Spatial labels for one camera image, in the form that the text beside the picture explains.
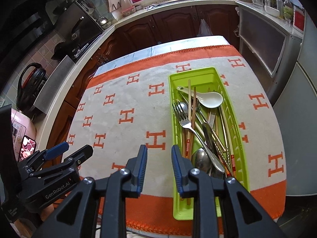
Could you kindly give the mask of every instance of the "wooden cabinet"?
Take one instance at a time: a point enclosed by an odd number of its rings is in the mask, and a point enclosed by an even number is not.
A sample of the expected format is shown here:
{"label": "wooden cabinet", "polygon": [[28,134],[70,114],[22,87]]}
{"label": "wooden cabinet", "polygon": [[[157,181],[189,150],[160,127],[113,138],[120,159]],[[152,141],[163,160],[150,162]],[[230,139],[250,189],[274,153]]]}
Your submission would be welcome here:
{"label": "wooden cabinet", "polygon": [[93,56],[83,67],[80,74],[69,89],[65,101],[72,107],[77,108],[84,94],[86,87],[99,68],[100,64],[97,62],[96,56]]}
{"label": "wooden cabinet", "polygon": [[229,44],[239,50],[240,40],[234,34],[239,16],[235,5],[212,4],[197,5],[199,19],[204,19],[215,36],[223,36]]}
{"label": "wooden cabinet", "polygon": [[131,46],[124,42],[119,31],[121,31],[121,28],[113,32],[106,41],[103,42],[97,50],[97,56],[100,56],[100,53],[101,56],[112,61],[133,52]]}
{"label": "wooden cabinet", "polygon": [[199,19],[195,6],[159,12],[153,18],[162,36],[162,43],[197,36]]}
{"label": "wooden cabinet", "polygon": [[161,35],[152,16],[135,20],[118,29],[122,41],[130,46],[132,52],[152,47],[162,42]]}
{"label": "wooden cabinet", "polygon": [[[49,140],[47,142],[46,148],[50,149],[63,141],[67,140],[68,131],[70,125],[72,124],[76,109],[73,108],[69,103],[64,101],[61,104],[61,108],[57,113],[55,122],[52,126]],[[47,161],[43,168],[50,167],[52,165],[57,165],[61,162],[62,155],[56,157],[53,160]]]}

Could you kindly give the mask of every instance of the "table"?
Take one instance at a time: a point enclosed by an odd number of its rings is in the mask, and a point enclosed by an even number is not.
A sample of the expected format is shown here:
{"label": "table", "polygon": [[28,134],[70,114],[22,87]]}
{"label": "table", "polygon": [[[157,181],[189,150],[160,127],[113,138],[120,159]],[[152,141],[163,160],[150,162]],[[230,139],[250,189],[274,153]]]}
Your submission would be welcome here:
{"label": "table", "polygon": [[172,126],[168,76],[214,66],[239,122],[250,193],[273,219],[285,204],[286,166],[272,106],[239,52],[221,36],[185,39],[137,51],[101,66],[73,119],[68,156],[83,145],[93,156],[81,176],[109,176],[148,147],[142,195],[126,200],[127,228],[152,237],[191,235],[191,221],[172,216]]}

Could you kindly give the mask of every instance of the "frying pan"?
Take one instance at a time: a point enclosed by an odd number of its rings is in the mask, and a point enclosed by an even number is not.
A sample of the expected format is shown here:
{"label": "frying pan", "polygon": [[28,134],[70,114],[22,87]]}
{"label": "frying pan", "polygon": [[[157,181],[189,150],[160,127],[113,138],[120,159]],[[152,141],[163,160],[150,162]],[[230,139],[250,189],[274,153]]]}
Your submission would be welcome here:
{"label": "frying pan", "polygon": [[72,0],[65,0],[53,10],[53,14],[58,16],[62,15],[62,13],[66,11],[71,4]]}
{"label": "frying pan", "polygon": [[74,25],[71,36],[65,42],[60,42],[54,48],[52,60],[62,60],[66,55],[72,57],[74,49],[79,47],[80,30],[78,29],[84,17],[81,17]]}

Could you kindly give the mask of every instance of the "dish rack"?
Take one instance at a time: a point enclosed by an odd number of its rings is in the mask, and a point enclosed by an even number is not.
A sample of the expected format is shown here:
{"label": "dish rack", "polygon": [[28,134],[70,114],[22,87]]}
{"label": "dish rack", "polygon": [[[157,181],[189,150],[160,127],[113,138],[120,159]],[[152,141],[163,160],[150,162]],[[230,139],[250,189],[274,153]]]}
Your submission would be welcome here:
{"label": "dish rack", "polygon": [[[242,145],[242,138],[239,131],[239,124],[233,111],[233,106],[229,99],[229,95],[225,89],[225,86],[214,67],[202,68],[197,70],[190,70],[175,73],[169,76],[169,89],[170,89],[170,100],[171,100],[171,115],[172,115],[172,134],[173,144],[177,144],[180,148],[182,147],[182,127],[176,119],[172,103],[177,99],[182,101],[182,97],[177,90],[178,86],[188,87],[188,80],[191,80],[191,87],[196,87],[197,92],[205,93],[208,92],[208,88],[212,92],[218,92],[223,96],[223,103],[220,106],[222,115],[227,131],[227,137],[229,141],[229,148],[231,152],[231,164],[235,165],[235,178],[249,191],[248,183],[248,170],[245,159],[245,152]],[[202,107],[201,110],[207,116],[206,108]],[[224,142],[224,134],[221,126],[221,118],[217,114],[215,119],[214,130],[218,133],[221,142]],[[201,148],[201,144],[198,140],[194,140],[193,151]],[[176,220],[192,220],[193,219],[193,198],[191,200],[180,198],[179,193],[176,189],[174,180],[173,185],[173,216]],[[216,198],[216,209],[217,216],[221,216],[219,200]]]}

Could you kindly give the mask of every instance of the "phone screen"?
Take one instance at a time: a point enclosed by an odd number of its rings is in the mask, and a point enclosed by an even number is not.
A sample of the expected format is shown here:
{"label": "phone screen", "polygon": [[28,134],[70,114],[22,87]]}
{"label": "phone screen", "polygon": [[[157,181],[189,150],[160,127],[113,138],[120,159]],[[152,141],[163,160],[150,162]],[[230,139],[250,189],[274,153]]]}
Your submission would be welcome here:
{"label": "phone screen", "polygon": [[21,145],[19,162],[26,159],[28,156],[32,155],[36,148],[35,140],[32,140],[28,136],[23,137],[23,142]]}

